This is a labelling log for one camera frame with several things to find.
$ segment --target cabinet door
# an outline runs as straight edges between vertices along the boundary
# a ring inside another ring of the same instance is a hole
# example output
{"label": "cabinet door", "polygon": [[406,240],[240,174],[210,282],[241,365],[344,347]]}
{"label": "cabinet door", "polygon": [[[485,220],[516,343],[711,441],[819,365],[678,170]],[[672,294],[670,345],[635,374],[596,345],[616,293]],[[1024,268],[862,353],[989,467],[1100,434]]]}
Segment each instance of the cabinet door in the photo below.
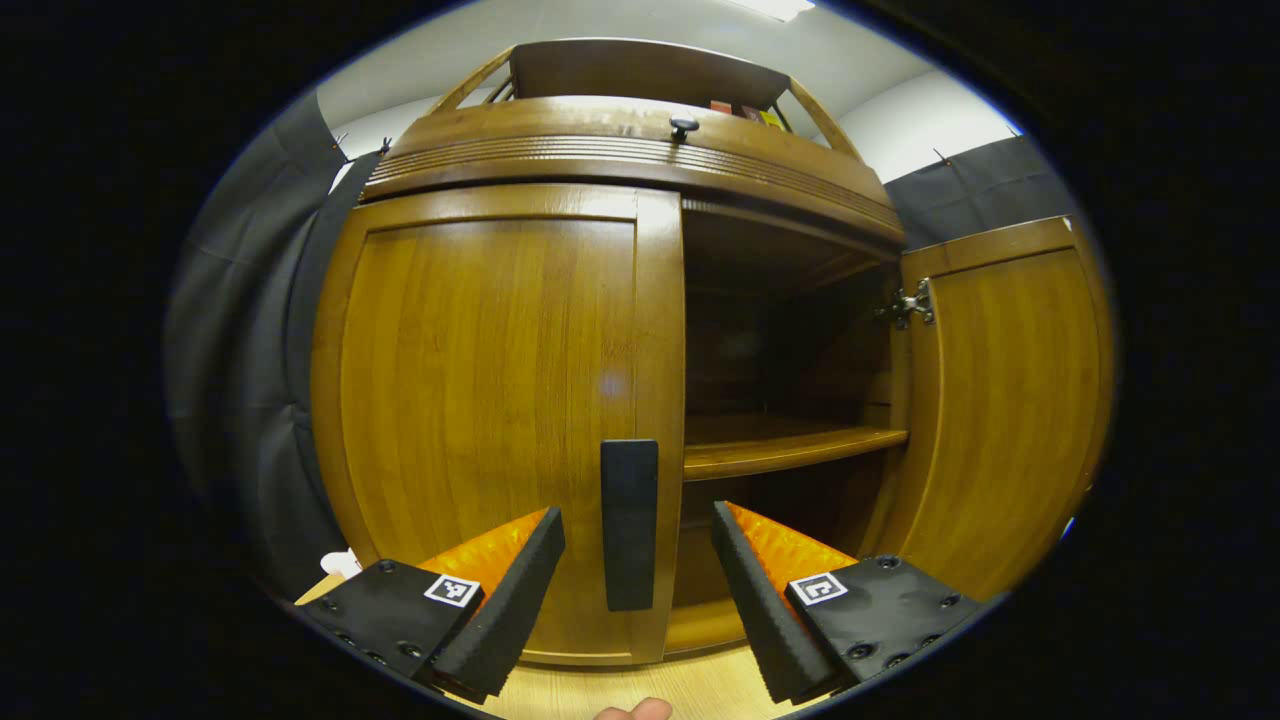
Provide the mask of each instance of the cabinet door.
{"label": "cabinet door", "polygon": [[978,600],[1011,589],[1092,483],[1114,389],[1110,307],[1087,238],[1051,218],[902,256],[910,427],[877,552]]}
{"label": "cabinet door", "polygon": [[[682,263],[669,192],[509,184],[356,209],[325,279],[312,397],[325,487],[361,562],[421,562],[558,505],[567,544],[524,659],[660,660]],[[614,438],[658,441],[649,610],[605,605],[600,442]]]}

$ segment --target door hinge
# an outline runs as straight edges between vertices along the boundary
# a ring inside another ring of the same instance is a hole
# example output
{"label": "door hinge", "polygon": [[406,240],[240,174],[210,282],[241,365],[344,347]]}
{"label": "door hinge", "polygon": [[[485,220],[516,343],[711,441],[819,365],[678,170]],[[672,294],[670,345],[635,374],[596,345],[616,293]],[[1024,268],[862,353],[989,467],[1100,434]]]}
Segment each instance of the door hinge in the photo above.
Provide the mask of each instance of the door hinge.
{"label": "door hinge", "polygon": [[876,318],[893,320],[893,327],[905,331],[911,313],[924,315],[925,325],[933,324],[933,297],[929,295],[929,278],[924,278],[916,283],[915,295],[906,295],[906,291],[897,288],[888,307],[876,310]]}

